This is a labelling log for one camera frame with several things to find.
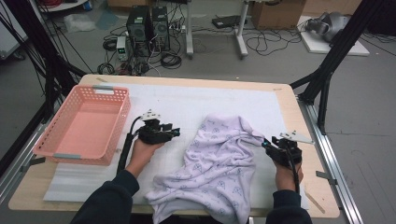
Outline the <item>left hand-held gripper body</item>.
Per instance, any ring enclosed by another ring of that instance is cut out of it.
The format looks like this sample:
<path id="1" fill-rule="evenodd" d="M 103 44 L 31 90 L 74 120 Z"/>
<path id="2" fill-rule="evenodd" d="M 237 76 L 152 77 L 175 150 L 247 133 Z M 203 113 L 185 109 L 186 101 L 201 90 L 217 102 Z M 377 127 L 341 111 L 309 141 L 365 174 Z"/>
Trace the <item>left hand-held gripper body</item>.
<path id="1" fill-rule="evenodd" d="M 171 140 L 170 131 L 160 130 L 161 115 L 151 109 L 140 118 L 145 125 L 138 129 L 138 138 L 146 144 L 160 144 Z"/>

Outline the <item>lilac patterned cloth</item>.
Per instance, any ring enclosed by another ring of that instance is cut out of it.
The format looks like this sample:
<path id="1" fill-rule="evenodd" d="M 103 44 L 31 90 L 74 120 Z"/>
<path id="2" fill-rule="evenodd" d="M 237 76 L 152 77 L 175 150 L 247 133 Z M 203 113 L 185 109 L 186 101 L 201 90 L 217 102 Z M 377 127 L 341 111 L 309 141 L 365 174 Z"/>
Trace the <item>lilac patterned cloth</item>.
<path id="1" fill-rule="evenodd" d="M 204 210 L 221 224 L 245 224 L 256 168 L 252 149 L 263 140 L 240 116 L 206 116 L 185 151 L 183 166 L 154 177 L 154 190 L 146 195 L 153 223 L 176 211 Z"/>

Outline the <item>pink plastic basket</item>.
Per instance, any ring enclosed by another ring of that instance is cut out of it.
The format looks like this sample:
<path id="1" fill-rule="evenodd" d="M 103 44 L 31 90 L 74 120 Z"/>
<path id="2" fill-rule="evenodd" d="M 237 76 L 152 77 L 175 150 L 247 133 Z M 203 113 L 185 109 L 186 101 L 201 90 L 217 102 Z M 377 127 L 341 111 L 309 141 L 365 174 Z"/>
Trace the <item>pink plastic basket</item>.
<path id="1" fill-rule="evenodd" d="M 108 166 L 131 108 L 123 87 L 77 85 L 33 152 L 56 162 Z"/>

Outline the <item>person's left hand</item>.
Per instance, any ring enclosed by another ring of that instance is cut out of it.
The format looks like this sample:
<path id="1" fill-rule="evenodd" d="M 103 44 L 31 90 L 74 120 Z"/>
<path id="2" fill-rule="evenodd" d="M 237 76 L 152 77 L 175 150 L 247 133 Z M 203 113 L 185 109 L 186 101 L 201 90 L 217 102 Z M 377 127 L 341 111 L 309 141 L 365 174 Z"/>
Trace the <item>person's left hand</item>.
<path id="1" fill-rule="evenodd" d="M 138 178 L 145 166 L 150 162 L 155 151 L 162 146 L 163 143 L 150 145 L 144 143 L 140 139 L 135 140 L 132 156 L 125 170 L 131 173 L 135 178 Z"/>

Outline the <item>white foam mat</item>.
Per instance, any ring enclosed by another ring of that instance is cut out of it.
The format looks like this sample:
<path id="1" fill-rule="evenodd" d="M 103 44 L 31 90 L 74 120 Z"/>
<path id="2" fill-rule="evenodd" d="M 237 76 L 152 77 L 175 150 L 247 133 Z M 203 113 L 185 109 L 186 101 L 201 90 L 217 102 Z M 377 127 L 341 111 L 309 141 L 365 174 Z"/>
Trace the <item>white foam mat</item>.
<path id="1" fill-rule="evenodd" d="M 288 133 L 281 114 L 278 90 L 255 91 L 204 87 L 128 84 L 132 108 L 123 131 L 129 132 L 131 122 L 148 110 L 161 115 L 161 121 L 172 123 L 181 135 L 157 151 L 138 177 L 140 190 L 134 195 L 134 206 L 146 205 L 147 193 L 154 190 L 155 175 L 164 175 L 182 167 L 186 148 L 209 114 L 245 119 L 266 138 Z M 45 193 L 46 202 L 82 203 L 105 181 L 114 177 L 118 156 L 109 166 L 60 163 Z"/>

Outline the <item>grey bench power supply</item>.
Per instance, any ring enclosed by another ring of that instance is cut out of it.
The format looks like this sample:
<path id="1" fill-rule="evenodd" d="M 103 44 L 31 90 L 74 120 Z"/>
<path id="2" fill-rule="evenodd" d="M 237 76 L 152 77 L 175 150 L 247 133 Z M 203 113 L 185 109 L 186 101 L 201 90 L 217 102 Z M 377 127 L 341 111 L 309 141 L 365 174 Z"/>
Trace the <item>grey bench power supply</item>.
<path id="1" fill-rule="evenodd" d="M 116 50 L 118 53 L 118 57 L 122 62 L 128 60 L 127 41 L 125 36 L 119 36 L 117 38 Z"/>

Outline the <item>large black computer tower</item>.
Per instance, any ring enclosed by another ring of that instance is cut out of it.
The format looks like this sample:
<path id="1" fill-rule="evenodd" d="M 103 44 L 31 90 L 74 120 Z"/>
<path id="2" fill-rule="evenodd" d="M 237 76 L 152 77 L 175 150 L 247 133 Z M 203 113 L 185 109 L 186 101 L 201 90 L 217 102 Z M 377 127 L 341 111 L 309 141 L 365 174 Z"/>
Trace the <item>large black computer tower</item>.
<path id="1" fill-rule="evenodd" d="M 132 6 L 126 27 L 134 54 L 139 57 L 148 57 L 149 41 L 153 37 L 149 7 Z"/>

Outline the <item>white floor board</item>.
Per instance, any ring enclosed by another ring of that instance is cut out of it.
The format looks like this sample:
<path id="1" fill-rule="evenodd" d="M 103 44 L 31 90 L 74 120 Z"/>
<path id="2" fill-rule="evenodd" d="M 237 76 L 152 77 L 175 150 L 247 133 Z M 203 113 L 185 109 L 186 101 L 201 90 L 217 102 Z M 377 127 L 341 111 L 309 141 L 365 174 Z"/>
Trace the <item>white floor board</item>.
<path id="1" fill-rule="evenodd" d="M 308 32 L 305 30 L 305 26 L 309 20 L 309 16 L 301 16 L 298 21 L 298 31 L 300 32 L 305 47 L 310 53 L 327 54 L 331 49 L 330 44 L 315 32 Z M 357 41 L 347 55 L 366 57 L 370 55 L 370 52 L 361 42 Z"/>

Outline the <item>large cardboard box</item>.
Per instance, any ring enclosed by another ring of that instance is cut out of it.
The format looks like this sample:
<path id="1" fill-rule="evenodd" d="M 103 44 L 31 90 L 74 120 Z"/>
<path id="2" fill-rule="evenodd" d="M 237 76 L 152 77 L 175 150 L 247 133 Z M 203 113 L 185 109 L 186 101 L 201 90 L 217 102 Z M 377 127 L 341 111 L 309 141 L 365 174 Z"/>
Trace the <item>large cardboard box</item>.
<path id="1" fill-rule="evenodd" d="M 294 29 L 303 13 L 306 0 L 272 0 L 255 2 L 251 20 L 258 30 Z"/>

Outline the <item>grey robot head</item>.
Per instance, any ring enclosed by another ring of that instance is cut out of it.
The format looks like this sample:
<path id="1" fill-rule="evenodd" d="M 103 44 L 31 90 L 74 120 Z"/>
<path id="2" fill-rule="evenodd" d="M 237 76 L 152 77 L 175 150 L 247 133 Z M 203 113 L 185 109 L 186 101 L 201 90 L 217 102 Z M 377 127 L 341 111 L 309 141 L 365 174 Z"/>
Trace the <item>grey robot head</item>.
<path id="1" fill-rule="evenodd" d="M 326 42 L 330 43 L 349 22 L 349 17 L 340 12 L 324 12 L 318 18 L 309 19 L 305 26 L 306 31 L 314 31 Z"/>

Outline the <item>clear plastic bag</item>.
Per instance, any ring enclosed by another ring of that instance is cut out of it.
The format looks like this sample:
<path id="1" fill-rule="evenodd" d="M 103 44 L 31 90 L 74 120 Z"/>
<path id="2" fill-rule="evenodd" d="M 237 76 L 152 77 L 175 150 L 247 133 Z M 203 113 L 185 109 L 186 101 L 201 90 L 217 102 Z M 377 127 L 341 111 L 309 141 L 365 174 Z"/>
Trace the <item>clear plastic bag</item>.
<path id="1" fill-rule="evenodd" d="M 95 23 L 85 14 L 71 14 L 64 17 L 64 24 L 69 33 L 89 32 L 95 29 Z"/>

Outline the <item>white round table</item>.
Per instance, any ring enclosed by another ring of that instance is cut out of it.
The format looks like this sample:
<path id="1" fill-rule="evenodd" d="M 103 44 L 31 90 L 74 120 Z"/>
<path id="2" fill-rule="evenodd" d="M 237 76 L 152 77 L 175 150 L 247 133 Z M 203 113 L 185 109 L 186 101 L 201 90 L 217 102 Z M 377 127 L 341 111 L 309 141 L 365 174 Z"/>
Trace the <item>white round table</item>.
<path id="1" fill-rule="evenodd" d="M 38 9 L 41 12 L 56 12 L 56 11 L 62 11 L 62 10 L 67 10 L 70 8 L 74 7 L 82 7 L 88 0 L 77 0 L 75 3 L 61 3 L 59 6 L 56 7 L 42 7 L 38 5 Z"/>

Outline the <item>aluminium rail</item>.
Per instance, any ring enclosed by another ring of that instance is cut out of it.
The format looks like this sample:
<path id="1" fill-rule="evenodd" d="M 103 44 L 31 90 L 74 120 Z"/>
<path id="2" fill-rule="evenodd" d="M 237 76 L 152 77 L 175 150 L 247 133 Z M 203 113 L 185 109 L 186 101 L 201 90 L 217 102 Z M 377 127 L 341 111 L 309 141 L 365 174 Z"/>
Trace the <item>aluminium rail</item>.
<path id="1" fill-rule="evenodd" d="M 348 224 L 364 224 L 361 213 L 347 185 L 339 162 L 333 152 L 331 141 L 326 133 L 322 133 L 317 125 L 318 112 L 313 105 L 307 105 L 298 100 L 305 122 L 312 130 L 319 151 L 319 157 L 324 162 L 325 175 L 330 186 L 335 190 L 338 209 L 342 212 Z"/>
<path id="2" fill-rule="evenodd" d="M 38 124 L 27 134 L 27 139 L 21 141 L 21 150 L 16 154 L 11 164 L 0 178 L 0 205 L 2 205 L 20 177 L 29 169 L 35 158 L 33 147 L 45 130 L 44 124 Z"/>

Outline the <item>grey metal bracket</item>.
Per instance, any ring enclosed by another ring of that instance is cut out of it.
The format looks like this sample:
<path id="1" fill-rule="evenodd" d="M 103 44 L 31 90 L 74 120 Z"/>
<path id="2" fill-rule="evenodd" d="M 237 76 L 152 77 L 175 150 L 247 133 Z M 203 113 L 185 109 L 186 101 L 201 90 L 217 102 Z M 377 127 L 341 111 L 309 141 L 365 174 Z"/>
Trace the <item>grey metal bracket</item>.
<path id="1" fill-rule="evenodd" d="M 338 184 L 337 180 L 327 173 L 316 171 L 316 176 L 326 179 L 330 185 L 336 186 Z"/>
<path id="2" fill-rule="evenodd" d="M 40 164 L 40 163 L 44 163 L 45 161 L 46 161 L 45 157 L 32 159 L 32 160 L 28 161 L 25 165 L 21 166 L 20 171 L 22 173 L 25 173 L 25 172 L 27 172 L 29 170 L 29 168 L 31 166 L 37 165 L 37 164 Z"/>

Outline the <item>black metal frame stand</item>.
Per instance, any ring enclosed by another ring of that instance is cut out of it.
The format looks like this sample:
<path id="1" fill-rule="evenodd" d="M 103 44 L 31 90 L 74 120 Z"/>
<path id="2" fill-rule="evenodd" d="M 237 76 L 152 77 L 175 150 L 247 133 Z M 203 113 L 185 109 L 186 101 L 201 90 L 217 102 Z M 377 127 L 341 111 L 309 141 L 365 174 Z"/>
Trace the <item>black metal frame stand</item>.
<path id="1" fill-rule="evenodd" d="M 50 36 L 35 14 L 29 0 L 3 0 L 22 30 L 33 44 L 40 58 L 37 58 L 29 46 L 16 34 L 18 42 L 30 58 L 36 73 L 45 79 L 45 102 L 39 107 L 28 125 L 0 160 L 0 177 L 2 177 L 16 154 L 21 150 L 21 141 L 27 139 L 31 132 L 42 120 L 47 121 L 54 114 L 54 104 L 60 96 L 67 96 L 77 85 L 77 77 L 83 77 L 86 72 L 67 61 L 55 48 Z"/>
<path id="2" fill-rule="evenodd" d="M 361 0 L 346 28 L 334 41 L 333 46 L 320 66 L 310 75 L 290 84 L 293 89 L 306 84 L 304 91 L 298 95 L 298 99 L 306 105 L 313 105 L 317 96 L 320 95 L 317 125 L 323 135 L 327 134 L 325 122 L 332 75 L 361 37 L 365 28 L 383 9 L 387 1 Z"/>

